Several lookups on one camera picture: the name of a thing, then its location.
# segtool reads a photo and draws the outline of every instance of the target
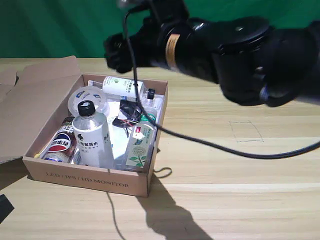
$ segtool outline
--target open cardboard box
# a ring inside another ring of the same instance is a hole
[[[67,102],[88,80],[102,83],[105,75],[81,74],[69,56],[0,73],[0,164],[19,159],[36,181],[147,197],[160,139],[157,131],[148,173],[97,168],[34,158],[70,115]],[[159,118],[163,123],[168,98],[166,81],[144,80],[147,88],[164,95]]]

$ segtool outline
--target wooden table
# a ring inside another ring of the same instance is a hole
[[[18,70],[43,59],[0,59]],[[116,73],[79,59],[84,73]],[[280,153],[318,141],[320,107],[291,102],[242,107],[219,86],[157,68],[169,81],[164,126],[251,153]],[[27,179],[20,161],[1,165],[1,190],[15,210],[1,240],[319,240],[320,151],[281,160],[239,157],[162,133],[149,198]]]

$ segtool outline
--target robotic arm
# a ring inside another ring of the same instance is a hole
[[[160,67],[219,84],[228,100],[242,106],[278,107],[318,96],[320,21],[276,29],[259,16],[218,22],[191,18],[183,0],[134,2],[131,13],[150,13],[130,37],[138,67]],[[132,70],[122,33],[110,36],[104,48],[109,68]]]

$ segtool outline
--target pepsi can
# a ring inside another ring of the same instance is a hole
[[[70,163],[77,145],[72,121],[75,117],[66,117],[43,159],[61,163]]]

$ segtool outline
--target clear plastic container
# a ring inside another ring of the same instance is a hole
[[[96,112],[107,111],[107,97],[104,92],[96,86],[84,86],[77,89],[68,100],[68,109],[74,117],[79,116],[78,104],[86,100],[93,102]]]

